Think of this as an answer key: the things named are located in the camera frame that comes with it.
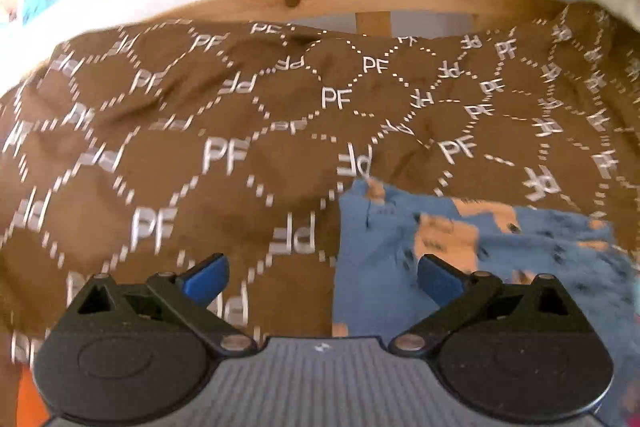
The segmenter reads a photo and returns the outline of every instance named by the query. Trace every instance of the bed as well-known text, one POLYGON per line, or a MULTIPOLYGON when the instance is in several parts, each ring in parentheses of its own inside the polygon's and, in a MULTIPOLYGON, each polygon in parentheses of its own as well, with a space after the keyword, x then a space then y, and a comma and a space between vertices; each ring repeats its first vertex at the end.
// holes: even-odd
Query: bed
POLYGON ((257 340, 331 335, 338 199, 360 176, 588 214, 633 256, 638 42, 559 0, 204 0, 63 42, 0 100, 4 327, 28 350, 88 275, 221 251, 213 312, 257 340), (475 31, 393 38, 392 10, 475 31), (290 22, 345 12, 360 34, 290 22))

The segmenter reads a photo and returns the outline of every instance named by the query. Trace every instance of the wooden bed frame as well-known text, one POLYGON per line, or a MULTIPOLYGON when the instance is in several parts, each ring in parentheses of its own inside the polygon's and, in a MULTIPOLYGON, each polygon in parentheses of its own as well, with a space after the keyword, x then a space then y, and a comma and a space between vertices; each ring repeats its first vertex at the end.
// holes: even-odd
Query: wooden bed frame
POLYGON ((474 29, 555 16, 560 0, 202 0, 170 10, 161 18, 210 21, 292 20, 330 14, 355 13, 358 33, 391 35, 393 10, 429 10, 470 14, 474 29))

